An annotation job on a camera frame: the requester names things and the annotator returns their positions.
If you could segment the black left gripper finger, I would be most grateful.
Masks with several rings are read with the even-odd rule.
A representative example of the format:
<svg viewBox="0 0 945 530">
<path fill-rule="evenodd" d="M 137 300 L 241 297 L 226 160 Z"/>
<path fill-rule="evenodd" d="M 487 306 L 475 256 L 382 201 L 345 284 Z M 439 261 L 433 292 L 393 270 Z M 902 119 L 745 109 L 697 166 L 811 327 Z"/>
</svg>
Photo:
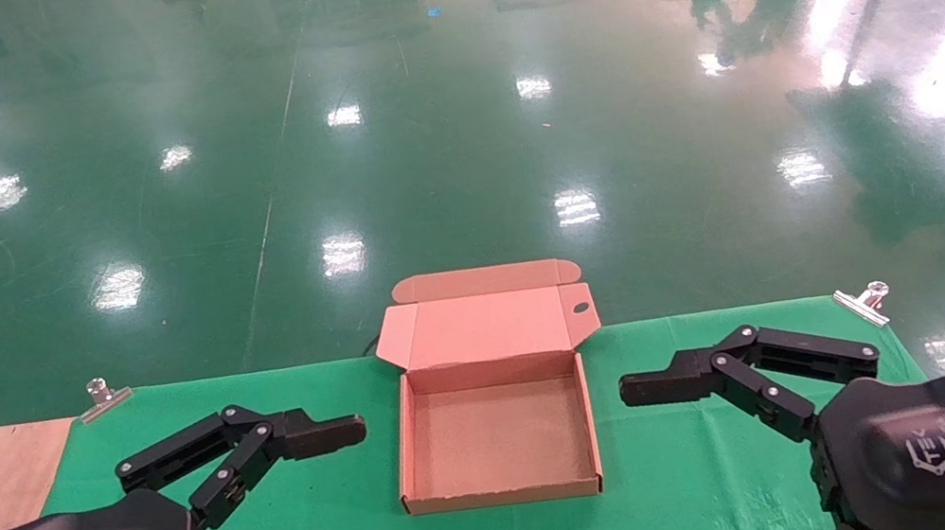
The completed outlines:
<svg viewBox="0 0 945 530">
<path fill-rule="evenodd" d="M 277 461 L 307 460 L 365 439 L 357 414 L 314 421 L 300 408 L 268 415 L 229 405 L 130 454 L 116 465 L 116 476 L 126 494 L 156 492 L 215 462 L 188 503 L 198 530 L 216 530 Z"/>
</svg>

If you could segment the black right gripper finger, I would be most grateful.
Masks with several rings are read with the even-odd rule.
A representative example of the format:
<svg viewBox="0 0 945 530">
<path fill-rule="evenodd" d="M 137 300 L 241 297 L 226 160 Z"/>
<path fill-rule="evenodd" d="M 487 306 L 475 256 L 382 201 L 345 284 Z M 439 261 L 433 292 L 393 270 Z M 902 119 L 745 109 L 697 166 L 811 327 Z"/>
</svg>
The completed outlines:
<svg viewBox="0 0 945 530">
<path fill-rule="evenodd" d="M 622 376 L 618 388 L 629 408 L 717 395 L 800 443 L 811 437 L 816 407 L 766 373 L 847 385 L 877 377 L 880 355 L 868 343 L 744 324 L 717 345 L 675 352 L 665 369 Z"/>
</svg>

